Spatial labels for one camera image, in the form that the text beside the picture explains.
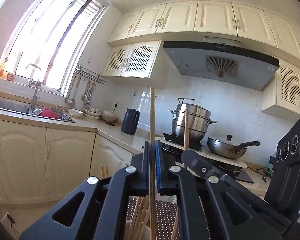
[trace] lattice cabinet door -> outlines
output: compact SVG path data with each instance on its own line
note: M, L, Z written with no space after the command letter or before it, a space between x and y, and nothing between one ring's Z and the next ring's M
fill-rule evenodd
M126 62L131 44L113 47L103 68L103 76L120 76Z
M123 68L121 76L150 77L159 46L160 41L132 44L128 61Z
M283 60L279 63L276 72L277 105L300 114L300 69Z

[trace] black kettle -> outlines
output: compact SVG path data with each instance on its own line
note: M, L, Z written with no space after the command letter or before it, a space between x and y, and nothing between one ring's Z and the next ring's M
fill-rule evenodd
M135 109L127 109L121 125L121 131L128 134L135 134L139 122L140 112Z

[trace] stainless steel sink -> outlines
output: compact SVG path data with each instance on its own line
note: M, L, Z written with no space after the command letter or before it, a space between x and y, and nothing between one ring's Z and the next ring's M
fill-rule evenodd
M57 109L51 109L59 118L50 118L50 117L44 117L44 116L39 116L33 114L33 110L30 104L26 105L19 105L7 101L0 100L0 110L8 111L11 113L16 113L16 114L24 114L24 115L31 115L35 116L38 118L44 118L44 119L51 119L51 120L58 120L58 121L63 121L63 122L75 122L73 119L68 119L68 115L65 114L63 111L59 111Z

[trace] white bowl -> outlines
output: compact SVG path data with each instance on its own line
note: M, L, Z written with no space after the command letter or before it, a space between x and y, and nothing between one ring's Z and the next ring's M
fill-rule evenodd
M105 114L102 114L101 118L103 120L105 120L106 122L114 122L115 120L117 120L117 118L115 116L109 116L109 115L105 115Z
M100 117L92 116L92 115L89 115L89 114L87 114L86 117L94 119L94 120L99 120L100 119Z
M84 115L84 112L79 111L77 109L68 109L68 112L70 115L72 115L73 117L82 117Z
M86 115L91 115L94 117L100 117L100 115L101 115L101 113L98 113L98 109L96 109L96 108L90 108L90 110L85 109L84 113Z

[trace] pot handle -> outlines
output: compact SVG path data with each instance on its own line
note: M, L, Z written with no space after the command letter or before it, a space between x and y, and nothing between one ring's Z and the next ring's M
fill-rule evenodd
M241 143L239 144L236 149L237 150L241 150L245 147L248 147L248 146L259 146L260 145L260 142L259 141L252 141L252 142L246 142L246 143Z
M194 98L178 98L179 104L183 104L183 100L195 101Z
M206 125L209 125L209 124L211 124L211 123L216 123L217 121L209 121L209 122L207 122L207 124Z

